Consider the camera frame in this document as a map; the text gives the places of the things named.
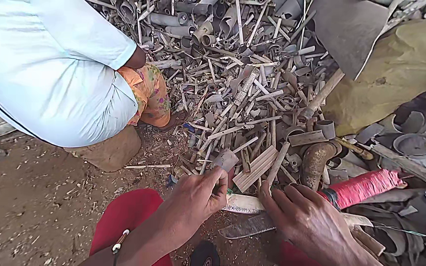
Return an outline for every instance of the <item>wire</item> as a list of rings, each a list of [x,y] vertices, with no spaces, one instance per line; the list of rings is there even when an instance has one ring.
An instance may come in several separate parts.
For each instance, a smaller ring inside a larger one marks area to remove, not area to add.
[[[419,236],[419,237],[426,237],[426,234],[418,233],[418,232],[415,232],[415,231],[403,230],[403,229],[399,229],[399,228],[396,228],[396,227],[393,227],[393,226],[387,226],[387,225],[385,225],[383,223],[380,223],[380,222],[375,222],[375,221],[371,221],[371,222],[383,225],[383,226],[375,226],[375,228],[388,228],[388,229],[392,229],[392,230],[396,230],[396,231],[400,231],[400,232],[404,232],[404,233],[409,233],[409,234],[412,234],[412,235],[416,235],[416,236]]]

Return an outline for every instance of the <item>rusty pipe elbow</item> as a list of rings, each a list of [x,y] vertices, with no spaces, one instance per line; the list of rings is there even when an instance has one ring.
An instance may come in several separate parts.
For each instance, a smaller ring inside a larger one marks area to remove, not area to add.
[[[303,156],[300,182],[317,191],[325,165],[328,160],[335,156],[337,150],[337,146],[332,142],[311,145]]]

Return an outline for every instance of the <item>bracelet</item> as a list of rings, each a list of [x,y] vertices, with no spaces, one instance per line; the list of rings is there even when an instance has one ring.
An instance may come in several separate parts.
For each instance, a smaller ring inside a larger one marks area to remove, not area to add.
[[[116,266],[116,263],[118,262],[119,250],[121,249],[121,244],[123,243],[124,239],[126,239],[128,234],[129,234],[129,230],[128,229],[124,230],[122,236],[116,241],[116,244],[111,249],[113,251],[113,255],[115,255],[113,266]]]

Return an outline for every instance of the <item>orange floral cloth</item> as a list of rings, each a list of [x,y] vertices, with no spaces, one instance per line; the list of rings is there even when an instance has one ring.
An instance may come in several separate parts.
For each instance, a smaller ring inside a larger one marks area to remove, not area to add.
[[[137,101],[137,112],[128,124],[137,125],[139,119],[147,124],[163,127],[170,120],[170,100],[160,70],[151,64],[140,69],[121,67],[119,74],[126,80]]]

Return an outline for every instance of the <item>foot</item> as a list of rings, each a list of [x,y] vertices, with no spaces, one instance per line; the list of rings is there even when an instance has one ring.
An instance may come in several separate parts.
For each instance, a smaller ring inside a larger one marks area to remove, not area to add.
[[[163,127],[160,127],[159,129],[162,131],[169,131],[176,126],[183,124],[187,117],[188,112],[185,110],[171,114],[170,121],[168,122],[168,124]]]

